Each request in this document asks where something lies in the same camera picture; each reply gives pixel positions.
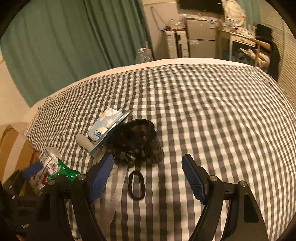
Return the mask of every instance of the hanging cord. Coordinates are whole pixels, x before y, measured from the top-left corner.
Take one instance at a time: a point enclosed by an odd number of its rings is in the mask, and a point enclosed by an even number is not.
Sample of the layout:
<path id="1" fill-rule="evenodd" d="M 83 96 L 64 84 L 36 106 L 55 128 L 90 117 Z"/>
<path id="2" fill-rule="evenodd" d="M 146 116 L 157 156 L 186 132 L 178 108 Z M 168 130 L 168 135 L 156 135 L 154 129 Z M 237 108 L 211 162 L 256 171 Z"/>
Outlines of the hanging cord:
<path id="1" fill-rule="evenodd" d="M 151 7 L 150 8 L 151 10 L 151 13 L 152 13 L 152 17 L 153 17 L 153 20 L 155 22 L 155 25 L 157 27 L 157 29 L 159 30 L 159 32 L 162 34 L 163 32 L 165 31 L 168 31 L 170 30 L 170 27 L 166 24 L 166 22 L 162 19 L 162 17 L 159 15 L 159 13 L 156 11 L 156 9 L 154 7 Z M 161 30 L 157 24 L 157 21 L 156 21 L 156 18 L 155 18 L 155 13 L 157 14 L 157 16 L 160 18 L 160 20 L 165 24 L 165 27 L 163 28 L 163 30 Z"/>

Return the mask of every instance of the green curtain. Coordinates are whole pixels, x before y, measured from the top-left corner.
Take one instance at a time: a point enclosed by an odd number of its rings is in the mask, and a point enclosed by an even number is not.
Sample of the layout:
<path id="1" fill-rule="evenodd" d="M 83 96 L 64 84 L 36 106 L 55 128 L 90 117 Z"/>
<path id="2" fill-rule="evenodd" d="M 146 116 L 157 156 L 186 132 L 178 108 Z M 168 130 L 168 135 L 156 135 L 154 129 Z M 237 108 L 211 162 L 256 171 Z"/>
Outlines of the green curtain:
<path id="1" fill-rule="evenodd" d="M 92 74 L 134 64 L 147 36 L 138 1 L 31 0 L 0 40 L 28 105 Z"/>
<path id="2" fill-rule="evenodd" d="M 246 14 L 246 24 L 253 26 L 253 22 L 262 23 L 258 0 L 236 0 Z"/>

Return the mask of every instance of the black ring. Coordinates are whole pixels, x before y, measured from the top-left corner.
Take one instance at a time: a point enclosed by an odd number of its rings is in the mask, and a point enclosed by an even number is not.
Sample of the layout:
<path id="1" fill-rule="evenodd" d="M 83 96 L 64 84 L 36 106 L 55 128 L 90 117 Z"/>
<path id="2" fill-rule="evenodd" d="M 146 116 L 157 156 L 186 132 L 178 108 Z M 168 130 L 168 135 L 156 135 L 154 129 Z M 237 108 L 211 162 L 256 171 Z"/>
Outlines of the black ring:
<path id="1" fill-rule="evenodd" d="M 141 184 L 141 196 L 140 197 L 136 197 L 133 194 L 133 189 L 132 189 L 131 183 L 133 181 L 134 175 L 137 175 L 140 180 L 140 184 Z M 145 187 L 145 183 L 144 183 L 144 177 L 140 171 L 135 170 L 128 176 L 128 194 L 131 197 L 131 199 L 136 200 L 136 201 L 140 201 L 145 197 L 145 193 L 146 193 L 146 187 Z"/>

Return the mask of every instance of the checkered bedsheet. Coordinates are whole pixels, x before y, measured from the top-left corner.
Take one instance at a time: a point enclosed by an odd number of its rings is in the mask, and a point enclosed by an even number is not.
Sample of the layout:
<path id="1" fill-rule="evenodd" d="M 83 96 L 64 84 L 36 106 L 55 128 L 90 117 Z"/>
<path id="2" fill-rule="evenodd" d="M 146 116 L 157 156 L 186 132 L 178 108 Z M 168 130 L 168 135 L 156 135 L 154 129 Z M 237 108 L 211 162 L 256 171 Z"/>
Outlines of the checkered bedsheet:
<path id="1" fill-rule="evenodd" d="M 48 98 L 26 137 L 38 150 L 58 148 L 70 168 L 86 173 L 93 161 L 75 136 L 86 134 L 108 106 L 133 109 L 130 120 L 151 120 L 165 158 L 154 167 L 135 167 L 145 178 L 141 201 L 127 194 L 128 174 L 135 168 L 128 171 L 107 240 L 189 239 L 203 206 L 182 171 L 186 153 L 224 182 L 249 183 L 270 240 L 289 224 L 296 212 L 296 115 L 277 84 L 259 68 L 169 64 L 92 78 Z M 116 182 L 108 179 L 98 202 L 108 201 Z M 214 240 L 220 240 L 225 220 L 226 204 Z"/>

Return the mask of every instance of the blue and white tissue package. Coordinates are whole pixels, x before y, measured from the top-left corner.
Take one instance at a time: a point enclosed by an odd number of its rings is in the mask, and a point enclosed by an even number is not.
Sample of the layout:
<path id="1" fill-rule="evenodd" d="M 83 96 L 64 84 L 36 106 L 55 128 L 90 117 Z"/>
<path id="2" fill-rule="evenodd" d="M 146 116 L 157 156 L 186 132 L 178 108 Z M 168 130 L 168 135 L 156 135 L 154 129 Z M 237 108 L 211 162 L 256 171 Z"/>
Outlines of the blue and white tissue package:
<path id="1" fill-rule="evenodd" d="M 122 116 L 122 112 L 108 107 L 87 132 L 87 135 L 97 141 Z"/>

